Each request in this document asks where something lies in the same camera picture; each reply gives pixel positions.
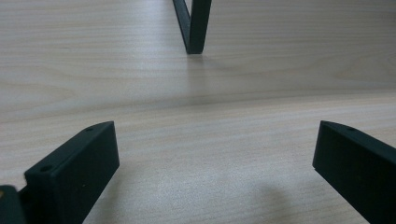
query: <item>screw hole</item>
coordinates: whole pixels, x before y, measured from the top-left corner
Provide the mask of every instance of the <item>screw hole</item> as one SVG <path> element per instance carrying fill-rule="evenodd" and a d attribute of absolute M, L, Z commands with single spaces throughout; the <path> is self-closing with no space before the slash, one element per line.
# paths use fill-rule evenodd
<path fill-rule="evenodd" d="M 50 169 L 52 169 L 51 165 L 43 166 L 43 167 L 41 167 L 40 172 L 47 172 Z"/>

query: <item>black 3d printed part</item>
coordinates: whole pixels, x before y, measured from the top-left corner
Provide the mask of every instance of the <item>black 3d printed part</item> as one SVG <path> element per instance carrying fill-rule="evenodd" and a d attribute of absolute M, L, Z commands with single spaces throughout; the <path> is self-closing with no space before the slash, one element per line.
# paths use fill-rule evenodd
<path fill-rule="evenodd" d="M 191 15 L 185 0 L 174 0 L 178 24 L 188 54 L 204 50 L 212 0 L 192 0 Z"/>
<path fill-rule="evenodd" d="M 80 224 L 119 166 L 114 123 L 93 125 L 25 172 L 27 185 L 18 201 L 15 190 L 1 187 L 0 217 L 24 214 L 29 224 Z M 14 197 L 13 202 L 4 205 L 8 196 Z"/>
<path fill-rule="evenodd" d="M 396 148 L 322 121 L 313 165 L 370 223 L 396 223 Z"/>

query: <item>black bracket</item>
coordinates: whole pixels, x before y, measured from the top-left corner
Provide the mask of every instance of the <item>black bracket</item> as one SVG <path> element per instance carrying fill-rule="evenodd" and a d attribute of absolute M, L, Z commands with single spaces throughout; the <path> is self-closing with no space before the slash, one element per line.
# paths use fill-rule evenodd
<path fill-rule="evenodd" d="M 313 165 L 370 223 L 396 223 L 396 148 L 322 121 Z"/>
<path fill-rule="evenodd" d="M 188 54 L 204 50 L 207 24 L 212 0 L 192 0 L 191 15 L 185 0 L 174 0 L 178 24 Z"/>
<path fill-rule="evenodd" d="M 114 122 L 86 128 L 27 170 L 20 192 L 0 186 L 0 223 L 81 224 L 119 166 Z"/>

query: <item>black metal frame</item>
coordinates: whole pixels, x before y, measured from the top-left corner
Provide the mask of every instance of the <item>black metal frame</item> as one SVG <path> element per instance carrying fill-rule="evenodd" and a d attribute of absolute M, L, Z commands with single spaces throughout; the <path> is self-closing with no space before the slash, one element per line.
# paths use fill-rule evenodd
<path fill-rule="evenodd" d="M 178 24 L 188 54 L 204 50 L 212 0 L 192 0 L 191 15 L 184 0 L 174 0 Z"/>
<path fill-rule="evenodd" d="M 20 192 L 0 186 L 0 223 L 81 224 L 119 166 L 114 123 L 86 128 L 27 170 Z"/>

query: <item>light wood surface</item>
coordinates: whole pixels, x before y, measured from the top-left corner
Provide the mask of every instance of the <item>light wood surface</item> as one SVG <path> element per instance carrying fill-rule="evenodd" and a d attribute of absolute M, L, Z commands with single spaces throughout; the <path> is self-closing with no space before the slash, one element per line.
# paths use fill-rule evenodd
<path fill-rule="evenodd" d="M 396 2 L 211 12 L 188 56 L 172 0 L 2 0 L 0 183 L 114 120 L 120 169 L 86 224 L 366 223 L 312 159 L 322 119 L 396 146 Z"/>

